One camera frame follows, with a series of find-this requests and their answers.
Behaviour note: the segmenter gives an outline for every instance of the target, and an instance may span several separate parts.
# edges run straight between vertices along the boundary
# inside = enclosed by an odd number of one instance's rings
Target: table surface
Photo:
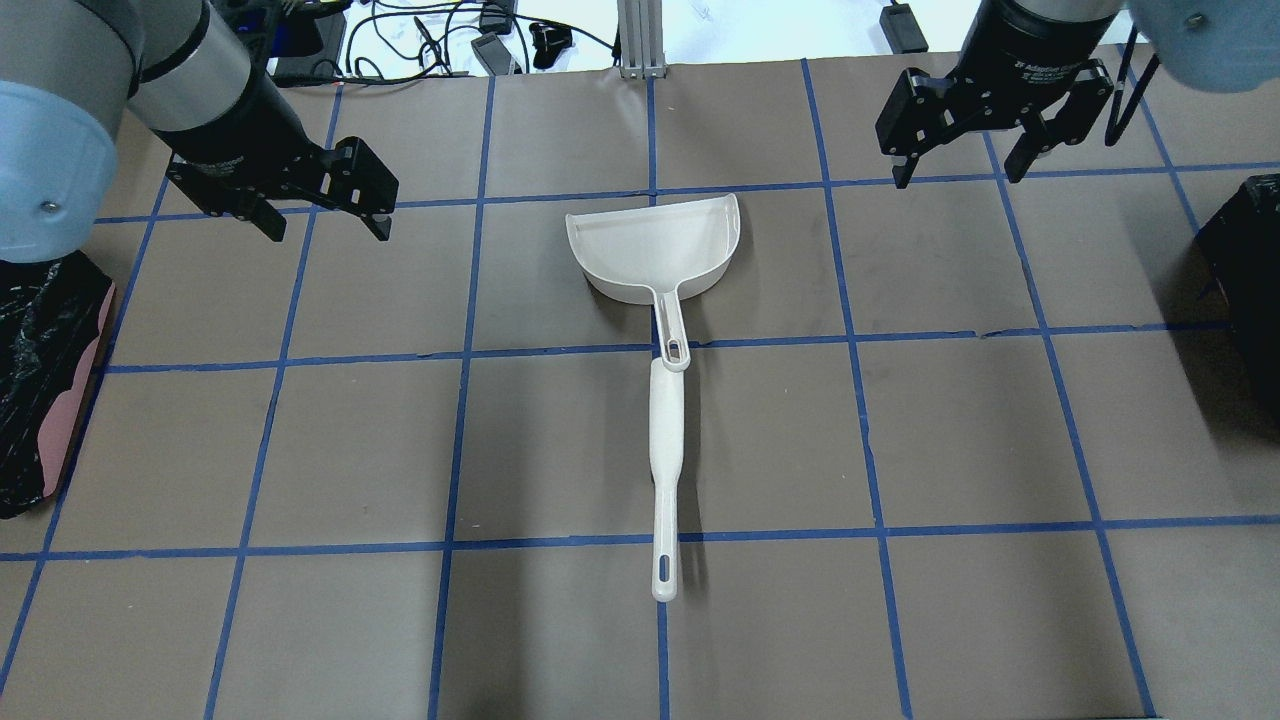
[[[1275,716],[1280,433],[1192,238],[1280,168],[1280,87],[1161,76],[1112,150],[1009,184],[966,136],[899,191],[922,60],[289,92],[399,176],[385,243],[204,218],[129,120],[76,471],[0,524],[0,715]],[[658,606],[652,320],[563,217],[724,192]]]

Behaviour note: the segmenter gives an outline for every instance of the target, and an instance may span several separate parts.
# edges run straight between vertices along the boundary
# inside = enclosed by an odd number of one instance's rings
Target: black plastic wrap
[[[0,519],[45,498],[37,438],[97,338],[111,288],[82,252],[51,263],[0,261]]]

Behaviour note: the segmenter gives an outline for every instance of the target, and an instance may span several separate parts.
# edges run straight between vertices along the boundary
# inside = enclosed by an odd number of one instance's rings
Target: blue tape line
[[[667,605],[663,602],[654,605],[658,606],[658,717],[671,720],[671,642],[667,635]]]
[[[1280,160],[1271,160],[1263,163],[1222,163],[1220,165],[1215,164],[1174,165],[1174,170],[1179,173],[1211,173],[1220,170],[1274,170],[1276,168],[1280,168]]]
[[[248,557],[302,557],[315,555],[381,555],[396,552],[438,552],[444,550],[443,541],[422,542],[372,542],[351,544],[297,544],[282,547],[247,547],[242,552]]]
[[[461,360],[461,352],[399,352],[392,355],[335,355],[328,357],[289,357],[289,368],[312,365],[353,365],[356,363],[420,363],[424,360]]]
[[[645,78],[645,135],[649,147],[649,205],[658,201],[658,100],[653,76]]]
[[[1093,530],[1093,523],[1088,520],[1078,520],[1057,523],[996,523],[989,525],[913,525],[884,529],[891,538],[1073,533],[1080,530]]]
[[[253,363],[195,363],[178,365],[108,365],[102,372],[109,375],[134,375],[142,373],[230,373],[236,370],[265,370],[279,366],[274,360]]]
[[[138,252],[133,258],[133,266],[129,268],[129,281],[124,286],[124,295],[120,297],[120,309],[115,315],[115,323],[111,325],[110,337],[105,338],[106,346],[102,350],[102,363],[110,364],[111,356],[115,355],[115,341],[120,334],[120,328],[124,327],[124,315],[129,309],[129,302],[133,299],[133,288],[138,284],[138,275],[142,273],[142,259],[146,256],[147,247],[151,245],[151,234],[155,232],[156,217],[160,214],[160,206],[164,204],[165,191],[169,188],[169,178],[160,179],[160,188],[156,191],[156,199],[151,204],[151,214],[147,217],[147,227],[142,233],[142,241],[138,243]],[[67,503],[67,495],[70,492],[72,478],[76,475],[76,466],[79,464],[81,450],[84,447],[84,436],[88,432],[90,420],[93,418],[93,409],[97,407],[97,398],[102,393],[102,382],[93,386],[91,396],[88,398],[87,410],[84,411],[84,418],[81,420],[78,432],[74,436],[72,447],[69,448],[69,460],[67,466],[63,469],[63,487],[58,492],[58,498],[54,501],[54,511],[49,519],[49,527],[45,528],[45,539],[41,543],[41,553],[49,555],[50,548],[54,546],[54,534],[58,532],[58,524],[63,518],[63,507]],[[4,664],[0,665],[0,697],[4,697],[5,684],[9,682],[9,671],[13,669],[13,659],[18,652],[18,643],[22,641],[22,633],[27,628],[27,618],[31,615],[31,603],[36,600],[36,588],[40,587],[40,578],[44,577],[45,560],[37,560],[36,566],[31,571],[31,580],[27,583],[27,593],[22,598],[22,607],[18,610],[18,619],[14,621],[13,633],[9,635],[9,646],[5,648]]]
[[[1280,515],[1192,515],[1181,518],[1129,518],[1103,520],[1108,530],[1144,530],[1170,528],[1235,528],[1280,525]],[[879,528],[800,528],[778,530],[712,530],[680,533],[684,543],[717,542],[776,542],[776,541],[814,541],[814,539],[854,539],[854,538],[900,538],[900,537],[951,537],[951,536],[1000,536],[1034,533],[1092,532],[1092,520],[1064,520],[1048,523],[992,523],[975,525],[899,525]],[[653,536],[648,533],[621,536],[561,536],[531,538],[499,538],[483,541],[454,541],[456,552],[488,550],[522,550],[553,547],[596,547],[648,544]],[[312,555],[376,555],[387,552],[436,552],[443,551],[444,541],[419,542],[375,542],[351,544],[293,544],[293,546],[250,546],[238,547],[168,547],[134,550],[60,550],[33,552],[0,552],[0,562],[47,562],[84,560],[127,560],[127,559],[172,559],[172,557],[234,557],[243,552],[255,556],[306,557]]]
[[[1098,506],[1098,497],[1093,489],[1093,479],[1089,474],[1088,462],[1084,459],[1084,446],[1080,443],[1080,433],[1075,424],[1075,414],[1071,410],[1071,400],[1066,393],[1066,380],[1062,378],[1062,368],[1059,364],[1057,350],[1053,347],[1053,337],[1048,331],[1048,322],[1044,319],[1044,305],[1041,302],[1039,291],[1036,287],[1036,275],[1032,272],[1030,258],[1027,246],[1023,243],[1023,234],[1018,227],[1018,218],[1014,214],[1014,205],[1009,197],[1009,187],[1004,176],[998,174],[1000,160],[996,156],[996,146],[991,141],[989,133],[983,133],[983,142],[987,145],[987,156],[991,160],[993,172],[997,172],[996,187],[1000,191],[1000,201],[1005,208],[1005,218],[1009,220],[1009,231],[1014,238],[1014,247],[1023,265],[1023,274],[1027,279],[1027,291],[1030,293],[1032,307],[1036,310],[1036,322],[1041,329],[1044,343],[1044,355],[1048,359],[1050,372],[1053,375],[1053,386],[1057,389],[1059,404],[1062,406],[1062,419],[1066,421],[1068,436],[1071,439],[1071,451],[1075,455],[1075,466],[1080,474],[1080,486],[1084,491],[1084,500],[1089,506],[1089,518],[1094,536],[1098,539],[1098,550],[1102,553],[1102,565],[1107,575],[1107,584],[1111,587],[1111,597],[1116,606],[1116,619],[1120,623],[1120,633],[1124,635],[1125,648],[1129,653],[1129,665],[1133,669],[1134,682],[1138,687],[1138,696],[1142,698],[1142,707],[1147,716],[1155,716],[1155,703],[1151,700],[1151,689],[1147,685],[1147,675],[1142,666],[1142,657],[1138,653],[1138,643],[1129,623],[1129,610],[1125,606],[1124,592],[1120,588],[1120,578],[1116,574],[1115,561],[1111,557],[1111,543],[1107,541],[1106,527],[1102,524],[1102,510]]]
[[[120,223],[145,223],[150,220],[150,215],[127,215],[123,218],[99,218],[93,220],[95,225],[114,225]]]
[[[1149,333],[1149,332],[1198,332],[1198,331],[1225,331],[1231,324],[1225,320],[1204,320],[1193,323],[1148,323],[1143,325],[1057,325],[1047,328],[1053,336],[1071,334],[1111,334],[1111,333]],[[922,340],[973,340],[978,337],[1036,337],[1042,334],[1039,328],[1010,328],[1005,331],[992,331],[978,334],[974,331],[922,331],[897,333],[856,333],[854,342],[914,342]],[[800,336],[800,337],[759,337],[759,338],[726,338],[712,341],[690,341],[689,346],[695,350],[708,350],[716,347],[777,347],[787,345],[833,345],[847,342],[846,336]],[[474,350],[472,359],[477,357],[536,357],[543,355],[593,355],[605,352],[641,352],[653,350],[657,340],[649,343],[620,343],[620,345],[567,345],[559,347],[516,347],[509,350]],[[444,352],[399,352],[388,355],[330,355],[312,357],[289,357],[284,361],[287,368],[316,366],[316,365],[349,365],[355,363],[420,363],[431,360],[461,360],[461,351]],[[244,363],[207,363],[207,364],[178,364],[178,365],[110,365],[102,369],[96,368],[99,374],[142,374],[142,373],[218,373],[236,370],[261,370],[279,366],[278,360],[253,360]]]
[[[849,342],[849,338],[838,334],[823,334],[813,337],[712,340],[707,342],[689,341],[689,347],[694,350],[710,350],[716,347],[777,347],[783,345],[835,345],[840,342]]]
[[[570,200],[609,200],[613,197],[639,197],[641,190],[612,190],[602,192],[564,192],[557,195],[512,195],[507,197],[485,197],[485,205],[513,205],[517,202],[561,202]]]
[[[1169,170],[1160,168],[1106,168],[1101,170],[1027,170],[1028,178],[1092,178],[1106,176],[1162,176]]]
[[[653,76],[645,78],[645,104],[649,146],[649,206],[654,208],[658,205],[658,100]],[[654,359],[662,355],[657,309],[649,313],[649,355]],[[671,653],[667,651],[667,606],[662,602],[655,605],[658,606],[658,717],[671,720]]]
[[[475,205],[474,197],[458,197],[454,200],[410,200],[406,202],[397,202],[397,210],[412,210],[415,208],[466,208]]]
[[[1280,161],[1262,161],[1262,163],[1222,163],[1222,164],[1197,164],[1197,165],[1172,165],[1174,172],[1178,173],[1203,173],[1203,172],[1217,172],[1217,170],[1268,170],[1280,168]],[[1161,174],[1167,173],[1167,167],[1153,167],[1153,168],[1103,168],[1096,170],[1030,170],[1027,173],[1028,178],[1056,178],[1056,177],[1096,177],[1096,176],[1144,176],[1144,174]],[[989,173],[961,173],[954,176],[916,176],[911,178],[913,183],[937,183],[937,182],[979,182],[993,179],[995,176]],[[892,178],[846,178],[846,179],[833,179],[831,181],[832,187],[858,187],[858,186],[878,186],[878,184],[892,184]],[[608,192],[571,192],[571,193],[557,193],[557,195],[512,195],[502,197],[486,197],[485,204],[489,205],[507,205],[516,202],[550,202],[550,201],[567,201],[567,200],[602,200],[612,197],[636,197],[643,195],[649,196],[662,196],[662,195],[714,195],[726,192],[760,192],[769,190],[817,190],[820,188],[819,182],[790,182],[790,183],[763,183],[763,184],[733,184],[733,186],[703,186],[703,187],[667,187],[659,188],[655,184],[650,184],[649,190],[620,190]],[[407,200],[396,204],[397,210],[413,209],[413,208],[452,208],[452,206],[466,206],[475,205],[476,200],[474,197],[454,197],[454,199],[442,199],[442,200]],[[328,208],[284,208],[280,209],[282,214],[302,214],[315,210],[316,213],[335,213],[338,210],[330,210]],[[99,218],[95,220],[96,224],[120,224],[120,223],[145,223],[150,220],[148,215],[125,215],[116,218]],[[174,220],[205,220],[209,219],[207,215],[201,213],[183,213],[173,215],[157,215],[157,222],[174,222]]]
[[[659,187],[654,195],[727,195],[730,192],[763,192],[769,190],[818,190],[820,182],[773,182],[758,184],[704,184],[692,187]]]
[[[771,542],[804,539],[877,538],[879,528],[803,528],[792,530],[717,530],[680,533],[680,542]]]
[[[645,352],[650,350],[649,343],[623,343],[623,345],[567,345],[563,347],[526,347],[521,350],[476,350],[471,357],[536,357],[541,355],[594,355],[603,352]]]
[[[329,131],[325,135],[325,147],[333,147],[333,137],[338,128],[338,115],[342,111],[342,86],[334,91],[333,109],[329,113]],[[223,667],[227,662],[227,646],[230,642],[232,625],[236,621],[236,607],[239,603],[239,588],[244,577],[244,560],[247,557],[250,537],[253,532],[253,518],[257,511],[257,498],[262,488],[262,473],[266,469],[268,451],[271,445],[271,430],[275,427],[275,413],[280,401],[280,391],[284,387],[285,360],[289,356],[289,342],[293,340],[293,324],[298,313],[298,299],[302,296],[302,281],[307,270],[307,255],[311,251],[311,241],[315,234],[317,208],[312,205],[305,209],[307,213],[307,229],[302,238],[302,250],[298,252],[298,266],[293,278],[293,291],[289,295],[289,311],[284,320],[284,333],[280,338],[280,352],[276,359],[275,380],[271,386],[271,401],[266,407],[266,418],[262,423],[262,438],[257,447],[257,459],[253,466],[253,479],[250,484],[248,502],[244,509],[244,521],[241,525],[239,546],[236,555],[236,569],[232,571],[232,584],[227,593],[227,610],[223,614],[223,626],[218,635],[218,651],[214,655],[214,670],[209,679],[209,694],[205,698],[205,720],[212,720],[214,710],[218,705],[218,692],[221,687]]]
[[[831,254],[836,264],[840,309],[845,318],[845,333],[849,340],[849,364],[854,375],[854,395],[858,401],[858,424],[861,432],[863,461],[867,465],[867,488],[870,493],[876,529],[883,532],[884,510],[881,505],[879,479],[876,474],[876,456],[872,454],[870,425],[867,420],[867,393],[863,388],[863,369],[858,356],[858,333],[849,304],[849,286],[845,275],[845,258],[840,246],[840,227],[836,222],[836,199],[832,192],[831,167],[827,161],[827,143],[822,132],[822,117],[818,111],[818,97],[813,90],[809,60],[800,60],[800,70],[804,74],[805,94],[809,97],[809,114],[813,118],[813,135],[818,143],[818,163],[822,167],[823,195],[827,201],[827,228],[831,233]],[[906,676],[906,659],[902,652],[902,630],[897,615],[897,592],[893,589],[893,568],[888,556],[888,539],[882,536],[877,539],[877,544],[879,547],[881,579],[884,585],[884,609],[888,615],[890,646],[893,651],[893,670],[897,675],[899,702],[902,707],[902,716],[906,720],[911,720],[914,717],[911,712],[911,692]]]
[[[913,340],[963,340],[974,338],[978,333],[973,331],[941,331],[941,332],[911,332],[911,333],[867,333],[854,334],[856,342],[910,342]]]
[[[471,238],[471,286],[467,293],[467,324],[462,346],[462,372],[458,380],[458,410],[453,430],[453,464],[449,469],[449,505],[444,525],[444,551],[440,557],[440,583],[435,605],[435,644],[431,650],[431,675],[428,694],[428,717],[435,720],[440,711],[440,673],[444,664],[444,628],[449,610],[449,582],[453,574],[453,544],[458,523],[458,486],[462,475],[462,447],[467,418],[467,393],[471,386],[471,350],[475,341],[476,297],[480,286],[480,243],[484,237],[485,186],[489,178],[489,146],[493,136],[493,96],[497,83],[489,78],[485,96],[484,135],[480,143],[480,179],[476,186],[475,234]]]
[[[627,536],[562,536],[548,538],[502,538],[484,541],[453,541],[454,551],[520,550],[534,547],[595,547],[602,544],[648,544],[650,534]]]
[[[1231,528],[1242,525],[1280,525],[1280,515],[1219,515],[1204,518],[1148,518],[1138,520],[1103,520],[1112,530],[1165,528]]]

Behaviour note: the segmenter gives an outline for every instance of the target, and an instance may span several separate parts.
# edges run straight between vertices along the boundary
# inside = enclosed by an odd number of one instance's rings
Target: electrical cord
[[[572,32],[580,33],[584,37],[588,37],[588,38],[593,40],[594,42],[599,44],[605,50],[611,50],[611,51],[613,50],[613,44],[612,42],[607,42],[604,40],[602,40],[599,36],[596,36],[596,35],[594,35],[594,33],[591,33],[589,31],[585,31],[585,29],[582,29],[582,28],[580,28],[580,27],[577,27],[575,24],[564,23],[564,22],[561,22],[561,20],[553,20],[553,19],[548,19],[548,18],[539,18],[539,17],[534,17],[534,15],[524,15],[524,14],[520,14],[520,13],[507,13],[503,8],[500,8],[500,6],[498,6],[494,3],[488,1],[488,0],[456,0],[454,3],[433,3],[433,4],[428,4],[428,5],[392,5],[390,3],[387,3],[385,0],[372,0],[372,1],[374,1],[374,5],[383,6],[383,8],[387,8],[389,10],[404,10],[404,12],[413,12],[413,13],[421,13],[421,14],[438,14],[439,9],[448,8],[448,12],[445,13],[445,19],[444,19],[444,31],[445,31],[445,33],[449,32],[449,26],[452,24],[453,17],[460,10],[463,10],[463,12],[480,12],[480,10],[484,10],[488,6],[490,9],[500,10],[507,17],[513,18],[513,19],[530,20],[530,22],[540,22],[540,23],[548,23],[548,24],[556,24],[556,26],[566,27],[566,28],[568,28]],[[479,5],[479,8],[463,8],[463,5]],[[387,13],[383,17],[393,17],[393,14],[392,13]],[[516,24],[517,31],[521,33],[521,45],[525,46],[525,65],[529,65],[529,47],[527,47],[527,45],[525,45],[524,31],[520,28],[520,23],[513,23],[513,24]],[[352,35],[355,35],[355,29],[352,29]],[[443,59],[444,59],[445,65],[451,64],[449,63],[451,56],[449,56],[448,47],[444,49],[444,58]]]
[[[457,15],[457,13],[460,13],[460,12],[463,12],[463,13],[481,13],[481,12],[484,12],[486,9],[488,10],[499,10],[503,14],[506,14],[508,18],[512,18],[512,20],[517,20],[517,22],[513,22],[512,24],[516,26],[516,31],[517,31],[517,33],[520,36],[520,44],[521,44],[521,49],[522,49],[522,54],[524,54],[524,59],[525,59],[525,67],[526,67],[527,72],[532,72],[532,65],[530,63],[530,55],[529,55],[529,40],[525,36],[524,28],[520,27],[518,20],[531,20],[531,22],[543,22],[543,23],[558,24],[558,26],[568,28],[572,32],[581,33],[584,37],[588,37],[588,38],[598,42],[603,47],[607,47],[609,50],[613,49],[612,44],[605,42],[600,37],[598,37],[598,36],[595,36],[595,35],[593,35],[593,33],[590,33],[590,32],[588,32],[588,31],[585,31],[585,29],[582,29],[582,28],[580,28],[577,26],[572,26],[572,24],[568,24],[568,23],[563,23],[563,22],[558,22],[558,20],[552,20],[552,19],[547,19],[547,18],[538,18],[538,17],[524,15],[524,14],[518,14],[518,13],[508,13],[508,12],[506,12],[506,9],[503,9],[502,6],[494,4],[492,0],[453,0],[453,1],[448,1],[448,3],[430,3],[430,4],[422,4],[422,5],[393,5],[393,4],[387,3],[384,0],[372,0],[372,5],[374,5],[374,8],[370,12],[370,17],[362,18],[361,20],[358,20],[351,28],[351,31],[348,33],[347,51],[346,51],[346,56],[344,56],[344,60],[343,60],[343,65],[346,67],[344,72],[343,72],[343,68],[339,67],[339,64],[337,61],[329,60],[329,59],[323,59],[323,60],[317,61],[315,65],[312,65],[311,74],[307,74],[307,76],[275,76],[273,78],[275,81],[275,83],[279,87],[319,86],[319,85],[328,85],[328,83],[333,83],[333,82],[344,82],[344,83],[351,83],[351,85],[401,85],[401,83],[416,82],[419,79],[425,79],[428,77],[454,77],[454,72],[453,72],[452,61],[451,61],[451,55],[449,55],[449,42],[448,42],[449,41],[449,36],[453,35],[457,31],[466,31],[466,29],[480,32],[480,28],[476,24],[470,24],[470,23],[468,24],[461,24],[461,26],[453,27],[452,26],[453,19]],[[379,6],[384,8],[384,9],[388,9],[388,10],[392,10],[392,12],[389,12],[389,13],[378,13],[378,8]],[[445,17],[445,28],[444,28],[444,33],[440,37],[438,37],[438,38],[431,38],[429,33],[424,33],[425,35],[424,40],[426,42],[424,42],[419,47],[419,53],[417,53],[416,56],[415,55],[407,55],[406,53],[402,53],[398,47],[394,46],[394,44],[388,37],[385,37],[383,35],[381,29],[378,26],[378,20],[379,19],[384,19],[384,18],[404,18],[404,17],[419,18],[421,15],[444,15]],[[352,40],[356,37],[356,33],[360,31],[360,28],[362,28],[365,24],[372,24],[374,26],[374,32],[378,35],[379,40],[381,40],[383,44],[387,45],[388,49],[390,49],[397,56],[399,56],[399,58],[402,58],[404,60],[417,60],[419,65],[424,68],[422,72],[416,73],[413,76],[403,77],[403,78],[387,78],[383,74],[381,69],[378,67],[378,64],[375,61],[372,61],[371,59],[365,58],[365,56],[352,58],[352,45],[353,45]],[[430,53],[434,56],[434,61],[430,63],[430,64],[428,64],[422,59],[424,54],[428,50],[430,50]],[[376,77],[365,77],[364,73],[361,73],[361,61],[367,63],[369,65],[371,65],[371,68],[376,73]],[[333,68],[334,68],[334,76],[319,76],[319,74],[316,74],[319,72],[320,65],[324,64],[324,63],[329,63],[329,64],[333,65]],[[439,74],[439,73],[434,74],[434,76],[430,74],[434,70],[443,70],[443,74]]]

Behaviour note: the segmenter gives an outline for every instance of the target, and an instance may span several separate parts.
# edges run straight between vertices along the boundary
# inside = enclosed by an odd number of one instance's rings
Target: white dustpan
[[[653,596],[676,597],[680,553],[676,486],[685,461],[689,337],[680,301],[724,274],[737,250],[737,197],[566,215],[568,243],[586,278],[613,300],[653,305],[662,356],[649,369],[649,465],[655,491]]]

